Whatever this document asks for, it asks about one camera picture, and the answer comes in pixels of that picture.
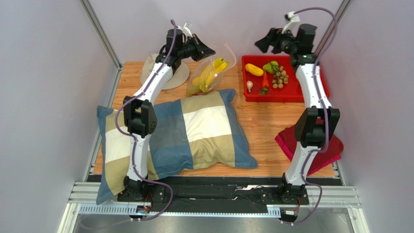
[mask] plastic bag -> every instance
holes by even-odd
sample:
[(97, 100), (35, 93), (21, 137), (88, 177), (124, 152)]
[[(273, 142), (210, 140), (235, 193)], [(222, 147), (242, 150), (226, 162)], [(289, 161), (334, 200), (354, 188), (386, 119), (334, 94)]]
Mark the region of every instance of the plastic bag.
[(209, 46), (216, 54), (206, 58), (191, 74), (187, 85), (187, 96), (205, 95), (217, 86), (224, 73), (236, 64), (236, 56), (226, 42), (215, 42)]

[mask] wooden table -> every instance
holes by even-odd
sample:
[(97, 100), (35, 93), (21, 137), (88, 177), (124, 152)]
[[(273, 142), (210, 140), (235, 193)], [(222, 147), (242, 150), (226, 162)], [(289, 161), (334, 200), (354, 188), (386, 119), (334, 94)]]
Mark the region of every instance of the wooden table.
[[(132, 96), (142, 85), (139, 82), (143, 62), (125, 63), (118, 85), (112, 108), (120, 108), (125, 96)], [(186, 63), (190, 72), (193, 72), (198, 63)], [(237, 112), (237, 117), (246, 133), (250, 145), (250, 154), (257, 160), (258, 167), (254, 169), (234, 168), (217, 163), (206, 169), (194, 171), (183, 171), (180, 175), (199, 175), (199, 176), (282, 176), (288, 169), (290, 161), (283, 153), (275, 137), (277, 134), (296, 123), (303, 113), (303, 103), (266, 103), (266, 102), (246, 102), (243, 94), (242, 66), (238, 63), (228, 70), (222, 82), (215, 88), (216, 90), (234, 88), (236, 96), (232, 104)], [(172, 89), (171, 91), (161, 91), (157, 103), (174, 101), (186, 97), (187, 83)], [(99, 151), (94, 174), (102, 173), (102, 153)], [(315, 172), (312, 176), (333, 177), (332, 166)]]

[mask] wall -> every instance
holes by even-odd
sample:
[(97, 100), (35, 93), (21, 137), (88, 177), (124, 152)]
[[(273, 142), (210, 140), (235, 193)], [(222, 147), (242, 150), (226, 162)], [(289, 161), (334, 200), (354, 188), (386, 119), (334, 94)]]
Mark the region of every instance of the wall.
[(0, 232), (56, 232), (116, 70), (79, 1), (0, 6)]
[(341, 165), (370, 231), (412, 232), (414, 64), (412, 1), (353, 1), (322, 58)]
[[(225, 41), (237, 59), (243, 55), (262, 54), (254, 43), (271, 27), (284, 27), (284, 15), (307, 7), (320, 6), (334, 13), (341, 0), (90, 0), (106, 35), (120, 61), (145, 61), (150, 53), (159, 52), (165, 44), (170, 19), (183, 26), (193, 23), (206, 45)], [(304, 23), (318, 26), (317, 46), (331, 18), (326, 13), (300, 14)]]

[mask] plaid pillow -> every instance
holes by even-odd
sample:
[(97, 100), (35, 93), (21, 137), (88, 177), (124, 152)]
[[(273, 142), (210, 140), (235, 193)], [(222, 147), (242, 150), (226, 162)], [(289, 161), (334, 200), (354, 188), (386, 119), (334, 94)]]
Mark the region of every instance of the plaid pillow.
[[(158, 122), (150, 139), (148, 178), (158, 180), (184, 169), (207, 168), (217, 162), (233, 167), (257, 167), (231, 105), (235, 94), (234, 89), (226, 89), (155, 105)], [(97, 114), (104, 161), (97, 198), (100, 204), (124, 189), (131, 144), (130, 138), (115, 127), (116, 110), (98, 106)], [(126, 131), (123, 113), (118, 123)]]

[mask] red cloth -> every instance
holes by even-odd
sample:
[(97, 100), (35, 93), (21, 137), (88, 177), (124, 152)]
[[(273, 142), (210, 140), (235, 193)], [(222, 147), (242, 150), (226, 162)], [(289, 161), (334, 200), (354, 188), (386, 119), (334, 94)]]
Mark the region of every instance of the red cloth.
[[(285, 152), (286, 156), (290, 161), (293, 159), (294, 152), (296, 150), (297, 141), (294, 137), (294, 125), (292, 127), (286, 128), (279, 133), (275, 138), (276, 142)], [(329, 148), (325, 153), (317, 153), (313, 162), (310, 166), (308, 175), (311, 175), (321, 168), (329, 165), (337, 160), (341, 159), (341, 152), (344, 150), (344, 145), (335, 135), (332, 136), (329, 141)]]

